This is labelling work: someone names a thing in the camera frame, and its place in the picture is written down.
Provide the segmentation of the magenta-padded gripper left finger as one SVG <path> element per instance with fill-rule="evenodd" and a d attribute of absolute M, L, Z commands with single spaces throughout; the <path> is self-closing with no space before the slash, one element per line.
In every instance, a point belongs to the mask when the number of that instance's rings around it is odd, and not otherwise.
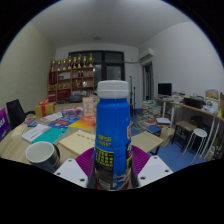
<path fill-rule="evenodd" d="M 83 188 L 93 187 L 93 152 L 90 148 L 76 159 L 68 158 L 54 174 Z"/>

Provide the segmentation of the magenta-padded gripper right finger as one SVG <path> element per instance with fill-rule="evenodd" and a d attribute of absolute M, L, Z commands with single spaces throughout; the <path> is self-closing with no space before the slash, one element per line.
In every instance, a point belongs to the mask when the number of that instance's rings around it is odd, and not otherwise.
<path fill-rule="evenodd" d="M 158 155 L 150 156 L 136 146 L 133 146 L 132 150 L 131 184 L 133 188 L 143 187 L 173 173 Z"/>

